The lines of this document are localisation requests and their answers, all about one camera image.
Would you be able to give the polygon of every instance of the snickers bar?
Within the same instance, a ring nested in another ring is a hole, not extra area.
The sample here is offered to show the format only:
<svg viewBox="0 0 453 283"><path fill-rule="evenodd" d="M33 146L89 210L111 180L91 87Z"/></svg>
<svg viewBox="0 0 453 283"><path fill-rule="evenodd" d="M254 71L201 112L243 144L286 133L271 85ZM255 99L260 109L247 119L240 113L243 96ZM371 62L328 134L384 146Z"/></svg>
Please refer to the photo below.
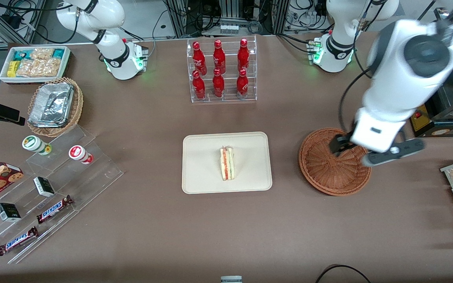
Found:
<svg viewBox="0 0 453 283"><path fill-rule="evenodd" d="M66 206L72 204L73 202L74 201L71 199L70 195L61 199L61 201L59 201L57 204L55 204L51 208L47 209L41 215L36 216L36 218L38 219L38 223L41 224L41 223L47 221L48 219L52 218L52 216L54 216L56 213L61 211Z"/></svg>
<svg viewBox="0 0 453 283"><path fill-rule="evenodd" d="M16 237L11 242L8 242L6 245L0 245L0 256L5 255L14 247L24 243L25 241L37 237L38 236L38 229L36 226L33 226L29 231L23 233L22 235Z"/></svg>

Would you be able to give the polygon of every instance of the wicker basket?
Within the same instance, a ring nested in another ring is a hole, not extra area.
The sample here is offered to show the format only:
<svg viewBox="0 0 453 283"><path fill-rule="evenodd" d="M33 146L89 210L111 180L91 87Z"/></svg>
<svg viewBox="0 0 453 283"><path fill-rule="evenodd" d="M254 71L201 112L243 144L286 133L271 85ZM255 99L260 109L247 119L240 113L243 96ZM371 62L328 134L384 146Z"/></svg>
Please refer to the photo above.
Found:
<svg viewBox="0 0 453 283"><path fill-rule="evenodd" d="M309 134L300 148L298 161L305 178L313 187L329 195L352 195L370 179L372 169L361 163L367 153L363 147L354 147L339 157L331 154L330 141L344 131L324 128Z"/></svg>
<svg viewBox="0 0 453 283"><path fill-rule="evenodd" d="M46 82L44 85L50 85L50 84L59 84L59 83L69 83L74 86L74 95L73 95L73 102L72 102L72 108L70 111L70 120L68 124L63 127L63 128L38 128L34 127L31 124L29 124L29 121L27 121L27 126L31 128L31 131L33 131L34 134L39 134L41 136L49 136L51 138L55 138L56 136L59 136L63 132L65 132L67 129L70 127L78 124L79 117L81 116L81 108L83 107L83 93L81 93L81 89L79 88L78 84L74 82L72 79L68 79L66 77L61 77L60 79L55 79L50 82ZM29 108L27 111L27 114L31 115L31 110L33 109L34 106L34 100L36 100L36 95L38 94L37 89L34 92L33 98L31 99L31 104L29 104Z"/></svg>

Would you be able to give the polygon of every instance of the yellow package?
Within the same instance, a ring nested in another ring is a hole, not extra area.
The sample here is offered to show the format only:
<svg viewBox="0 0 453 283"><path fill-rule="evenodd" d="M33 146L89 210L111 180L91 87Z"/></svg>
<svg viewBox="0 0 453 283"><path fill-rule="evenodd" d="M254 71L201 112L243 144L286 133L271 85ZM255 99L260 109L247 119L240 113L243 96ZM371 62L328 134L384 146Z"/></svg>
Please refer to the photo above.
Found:
<svg viewBox="0 0 453 283"><path fill-rule="evenodd" d="M19 65L20 65L20 61L11 61L8 65L7 76L15 77L17 75L17 70L18 70Z"/></svg>

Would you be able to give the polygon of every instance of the sandwich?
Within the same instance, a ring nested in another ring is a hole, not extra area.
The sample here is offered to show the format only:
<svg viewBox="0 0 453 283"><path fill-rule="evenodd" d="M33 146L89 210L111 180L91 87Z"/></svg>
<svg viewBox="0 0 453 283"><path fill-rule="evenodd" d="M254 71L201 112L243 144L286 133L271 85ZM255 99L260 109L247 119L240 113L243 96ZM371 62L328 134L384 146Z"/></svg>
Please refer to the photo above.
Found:
<svg viewBox="0 0 453 283"><path fill-rule="evenodd" d="M221 175L223 181L235 179L234 171L234 149L232 147L222 147L221 152Z"/></svg>

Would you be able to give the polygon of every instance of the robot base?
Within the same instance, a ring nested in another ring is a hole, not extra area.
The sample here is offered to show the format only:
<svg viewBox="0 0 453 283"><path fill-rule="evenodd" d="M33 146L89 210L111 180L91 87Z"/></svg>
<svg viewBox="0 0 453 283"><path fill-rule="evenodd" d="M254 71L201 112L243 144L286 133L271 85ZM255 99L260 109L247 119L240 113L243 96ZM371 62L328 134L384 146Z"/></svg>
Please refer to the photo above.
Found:
<svg viewBox="0 0 453 283"><path fill-rule="evenodd" d="M140 45L131 42L126 42L125 44L129 47L129 56L121 66L114 68L113 66L109 66L106 60L104 60L106 67L108 67L108 71L111 72L115 78L121 80L131 79L139 73L145 72L148 63L147 49L143 50Z"/></svg>
<svg viewBox="0 0 453 283"><path fill-rule="evenodd" d="M313 54L309 54L309 63L320 66L326 72L340 72L350 63L354 51L350 52L348 59L336 59L327 48L326 40L328 37L330 35L325 34L322 37L316 37L311 45L307 44L307 51L313 52Z"/></svg>

